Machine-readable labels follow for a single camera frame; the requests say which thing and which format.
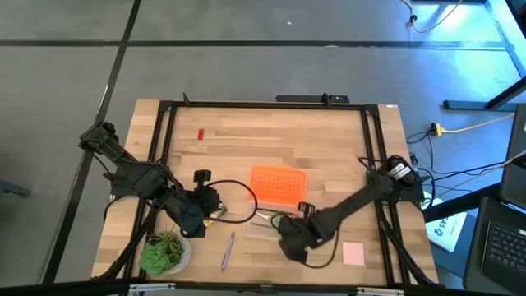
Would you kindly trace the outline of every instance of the floor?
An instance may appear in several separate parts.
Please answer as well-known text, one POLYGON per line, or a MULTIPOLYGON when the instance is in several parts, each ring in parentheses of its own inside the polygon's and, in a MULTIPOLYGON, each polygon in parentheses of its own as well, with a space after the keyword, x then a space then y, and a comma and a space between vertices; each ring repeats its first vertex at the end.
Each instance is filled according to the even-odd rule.
MULTIPOLYGON (((0 40, 121 40, 133 3, 3 0, 0 40)), ((507 8, 499 1, 490 3, 494 16, 482 4, 464 4, 438 28, 420 35, 407 27, 408 8, 398 0, 145 0, 130 40, 400 43, 346 48, 128 47, 106 118, 123 139, 137 99, 182 99, 183 91, 195 100, 272 101, 276 95, 328 92, 349 95, 353 103, 397 104, 406 135, 425 131, 431 122, 456 129, 498 118, 505 114, 441 107, 445 99, 489 100, 520 78, 518 62, 526 61, 524 38, 507 8), (515 62, 501 46, 493 17, 502 17, 498 21, 510 35, 515 62), (424 41, 430 47, 408 48, 406 41, 424 41)), ((414 6, 422 28, 452 8, 430 2, 414 6)), ((0 286, 40 281, 81 158, 78 136, 98 113, 117 55, 115 46, 0 46, 0 179, 32 190, 28 198, 0 199, 0 286)), ((434 169, 454 171, 503 160, 511 123, 506 119, 431 139, 434 169)), ((429 168, 428 142, 409 149, 420 167, 429 168)), ((108 202, 109 185, 102 172, 92 164, 58 281, 90 276, 108 202)), ((494 173, 464 188, 476 190, 499 178, 500 173, 494 173)), ((464 179, 441 185, 454 186, 464 179)), ((462 194, 448 192, 445 198, 462 194)), ((460 278, 442 269, 439 276, 442 283, 461 288, 460 278)))

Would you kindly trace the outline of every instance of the sticky note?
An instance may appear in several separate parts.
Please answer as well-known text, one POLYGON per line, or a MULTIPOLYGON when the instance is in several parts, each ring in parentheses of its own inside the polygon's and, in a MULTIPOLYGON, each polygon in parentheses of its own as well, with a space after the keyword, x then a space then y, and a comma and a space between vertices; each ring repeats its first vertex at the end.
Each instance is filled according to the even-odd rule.
POLYGON ((342 242, 344 249, 344 264, 365 266, 363 243, 342 242))

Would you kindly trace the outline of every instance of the wooden table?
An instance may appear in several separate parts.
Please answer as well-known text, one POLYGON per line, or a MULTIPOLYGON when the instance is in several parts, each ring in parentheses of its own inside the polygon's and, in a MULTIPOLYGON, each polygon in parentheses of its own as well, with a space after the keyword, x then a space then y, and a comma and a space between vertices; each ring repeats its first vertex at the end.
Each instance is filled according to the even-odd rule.
MULTIPOLYGON (((146 160, 159 106, 158 100, 137 101, 126 140, 126 149, 139 160, 146 160)), ((404 130, 397 106, 379 105, 387 155, 408 159, 404 130)), ((166 130, 164 120, 161 135, 166 130)), ((372 119, 371 138, 379 155, 372 119)), ((160 155, 164 138, 158 145, 160 155)), ((186 187, 194 188, 193 173, 210 169, 212 180, 233 178, 249 183, 254 165, 277 165, 307 173, 307 198, 317 208, 333 206, 365 185, 365 168, 358 156, 367 156, 359 112, 307 109, 231 109, 178 108, 168 165, 186 187), (204 139, 197 140, 200 128, 204 139)), ((228 207, 229 220, 240 220, 247 213, 247 192, 235 184, 216 186, 228 207)), ((95 258, 92 275, 110 266, 130 239, 138 199, 125 197, 108 211, 95 258)), ((399 202, 404 245, 426 275, 437 282, 435 264, 422 213, 409 202, 399 202)), ((159 213, 156 230, 171 229, 174 222, 159 213)), ((288 261, 277 242, 243 235, 242 224, 213 223, 205 238, 191 240, 190 265, 181 273, 151 278, 220 283, 385 285, 381 245, 374 205, 371 203, 348 217, 342 224, 339 246, 332 264, 314 270, 288 261), (237 236, 225 272, 220 266, 229 235, 237 236), (360 242, 365 247, 365 266, 342 263, 342 243, 360 242)), ((308 263, 320 265, 328 260, 334 241, 309 252, 308 263)), ((138 254, 143 243, 138 247, 138 254)), ((391 246, 395 279, 400 282, 396 251, 391 246)), ((135 264, 133 275, 138 275, 135 264)))

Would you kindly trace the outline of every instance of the green plant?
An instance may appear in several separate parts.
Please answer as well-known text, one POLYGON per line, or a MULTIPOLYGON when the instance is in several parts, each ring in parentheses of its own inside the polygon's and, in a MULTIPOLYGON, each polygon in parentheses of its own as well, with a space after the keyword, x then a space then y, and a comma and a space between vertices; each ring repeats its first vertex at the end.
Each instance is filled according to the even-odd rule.
POLYGON ((184 253, 181 242, 171 231, 152 235, 139 259, 139 266, 148 275, 160 275, 181 261, 184 253))

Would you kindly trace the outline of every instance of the pen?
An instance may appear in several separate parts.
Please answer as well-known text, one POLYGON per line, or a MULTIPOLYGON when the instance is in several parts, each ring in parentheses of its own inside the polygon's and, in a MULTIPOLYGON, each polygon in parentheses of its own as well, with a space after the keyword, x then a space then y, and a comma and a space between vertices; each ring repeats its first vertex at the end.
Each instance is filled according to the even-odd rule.
POLYGON ((221 264, 221 271, 224 271, 227 268, 228 256, 230 256, 230 250, 232 250, 233 237, 235 232, 232 232, 230 235, 230 241, 228 242, 227 252, 224 253, 223 263, 221 264))

